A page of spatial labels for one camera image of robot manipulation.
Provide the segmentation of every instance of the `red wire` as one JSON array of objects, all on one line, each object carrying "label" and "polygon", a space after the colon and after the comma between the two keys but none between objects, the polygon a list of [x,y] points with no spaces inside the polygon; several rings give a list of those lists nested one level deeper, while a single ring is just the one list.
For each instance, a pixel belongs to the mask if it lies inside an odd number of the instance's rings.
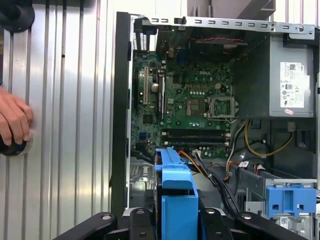
[{"label": "red wire", "polygon": [[214,41],[214,40],[223,40],[223,41],[231,41],[231,42],[241,42],[243,43],[244,41],[240,38],[226,38],[226,37],[210,37],[210,38],[203,38],[203,39],[197,39],[197,38],[192,38],[190,37],[190,39],[192,40],[196,40],[196,41],[202,41],[202,42],[206,42],[206,41]]}]

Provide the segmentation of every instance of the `dell logo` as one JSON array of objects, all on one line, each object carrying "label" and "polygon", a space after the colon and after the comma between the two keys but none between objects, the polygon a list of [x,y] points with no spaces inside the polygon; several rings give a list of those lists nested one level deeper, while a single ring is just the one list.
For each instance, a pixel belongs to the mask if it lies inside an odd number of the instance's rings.
[{"label": "dell logo", "polygon": [[199,71],[200,75],[211,75],[209,71]]}]

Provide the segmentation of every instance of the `sticker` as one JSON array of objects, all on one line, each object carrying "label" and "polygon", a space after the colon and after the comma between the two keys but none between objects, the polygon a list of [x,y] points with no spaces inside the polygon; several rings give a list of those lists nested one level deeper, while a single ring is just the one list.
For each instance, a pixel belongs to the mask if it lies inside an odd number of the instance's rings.
[{"label": "sticker", "polygon": [[305,107],[304,86],[306,85],[307,80],[308,80],[308,76],[305,75],[305,67],[301,63],[298,63],[298,62],[281,62],[280,63],[280,107],[281,108],[304,108]]},{"label": "sticker", "polygon": [[288,221],[289,221],[288,217],[286,216],[280,217],[280,226],[285,229],[288,229],[289,228]]},{"label": "sticker", "polygon": [[256,169],[257,169],[257,170],[266,170],[266,169],[264,168],[264,166],[262,166],[261,164],[259,164],[259,165],[256,167]]},{"label": "sticker", "polygon": [[288,108],[286,108],[286,109],[284,110],[284,112],[285,112],[286,114],[291,115],[291,116],[294,114],[294,111],[292,111],[292,110],[290,110],[290,109],[288,109]]},{"label": "sticker", "polygon": [[249,165],[248,161],[242,161],[242,162],[240,162],[238,168],[246,168],[246,167],[248,167],[248,165]]}]

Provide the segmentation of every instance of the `blue plastic bracket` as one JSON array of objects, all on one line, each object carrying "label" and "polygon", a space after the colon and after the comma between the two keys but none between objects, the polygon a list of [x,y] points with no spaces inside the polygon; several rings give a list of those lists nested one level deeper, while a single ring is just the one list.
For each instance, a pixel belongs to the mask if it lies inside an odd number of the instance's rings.
[{"label": "blue plastic bracket", "polygon": [[161,155],[162,188],[170,190],[189,190],[188,195],[163,195],[161,203],[162,240],[196,240],[198,236],[198,192],[192,172],[177,152],[169,148],[156,149]]},{"label": "blue plastic bracket", "polygon": [[294,184],[288,187],[266,188],[266,215],[273,218],[275,214],[291,214],[298,217],[301,213],[313,214],[316,212],[317,190]]}]

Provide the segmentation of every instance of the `corrugated metal wall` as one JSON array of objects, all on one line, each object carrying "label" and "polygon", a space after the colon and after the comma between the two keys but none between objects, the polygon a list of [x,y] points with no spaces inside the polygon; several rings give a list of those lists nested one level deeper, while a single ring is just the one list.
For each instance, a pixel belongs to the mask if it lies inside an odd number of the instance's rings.
[{"label": "corrugated metal wall", "polygon": [[34,5],[30,31],[5,32],[3,84],[34,121],[30,152],[0,158],[1,240],[50,240],[109,209],[114,7],[82,2]]}]

